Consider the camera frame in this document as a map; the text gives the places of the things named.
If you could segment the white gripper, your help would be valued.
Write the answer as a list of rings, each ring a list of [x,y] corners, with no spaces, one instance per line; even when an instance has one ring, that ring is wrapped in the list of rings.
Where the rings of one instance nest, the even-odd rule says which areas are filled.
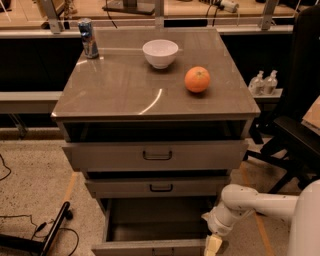
[[[204,256],[216,256],[223,243],[221,237],[232,231],[240,219],[240,212],[220,202],[211,211],[202,214],[201,218],[207,222],[208,229],[213,234],[206,237]]]

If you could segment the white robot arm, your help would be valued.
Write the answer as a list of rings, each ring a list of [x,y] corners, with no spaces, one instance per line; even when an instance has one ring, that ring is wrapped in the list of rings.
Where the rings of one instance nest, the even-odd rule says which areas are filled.
[[[291,224],[287,256],[320,256],[320,181],[309,184],[299,196],[259,193],[237,184],[223,188],[219,203],[202,215],[211,235],[204,256],[216,256],[222,238],[234,225],[257,212]]]

